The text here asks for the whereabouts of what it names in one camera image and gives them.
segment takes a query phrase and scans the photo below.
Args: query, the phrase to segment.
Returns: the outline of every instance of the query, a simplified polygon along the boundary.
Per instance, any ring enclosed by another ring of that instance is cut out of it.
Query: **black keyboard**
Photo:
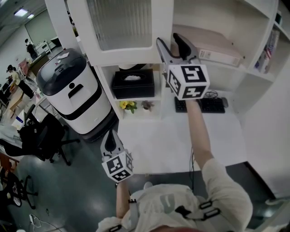
[[[187,113],[185,101],[174,98],[175,111],[177,113]],[[221,98],[202,98],[197,100],[202,113],[225,113]]]

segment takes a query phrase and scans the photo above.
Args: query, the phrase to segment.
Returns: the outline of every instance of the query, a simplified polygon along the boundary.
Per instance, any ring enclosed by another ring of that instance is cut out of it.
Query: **black backpack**
[[[33,54],[33,53],[35,53],[32,44],[28,44],[28,45],[27,45],[27,51],[29,52],[29,54]]]

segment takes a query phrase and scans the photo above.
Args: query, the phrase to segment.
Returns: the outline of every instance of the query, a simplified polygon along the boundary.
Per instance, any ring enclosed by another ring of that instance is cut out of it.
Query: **shoulder strap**
[[[208,221],[217,232],[235,231],[229,221],[221,214],[221,210],[213,207],[211,200],[201,203],[199,211],[194,213],[186,210],[184,206],[179,206],[175,211],[180,213],[185,219],[194,220],[198,225],[202,225],[203,223],[201,222]]]

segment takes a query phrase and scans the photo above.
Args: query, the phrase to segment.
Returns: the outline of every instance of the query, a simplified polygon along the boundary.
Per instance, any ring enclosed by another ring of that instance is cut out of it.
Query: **ceiling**
[[[14,16],[19,8],[28,10],[23,17]],[[46,10],[44,0],[0,0],[0,47],[20,26],[26,24],[30,14],[37,16]]]

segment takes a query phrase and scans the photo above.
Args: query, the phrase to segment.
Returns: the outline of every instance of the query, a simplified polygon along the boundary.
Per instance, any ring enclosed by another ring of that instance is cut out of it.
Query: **white box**
[[[109,178],[121,182],[133,175],[133,159],[125,151],[102,163]]]
[[[201,60],[233,66],[240,64],[242,55],[221,33],[181,25],[173,25],[172,31],[187,38],[198,49]],[[171,46],[172,52],[176,54],[175,50],[177,49],[177,45],[173,43],[173,46]]]
[[[179,100],[203,98],[210,85],[204,64],[169,65],[167,82]]]

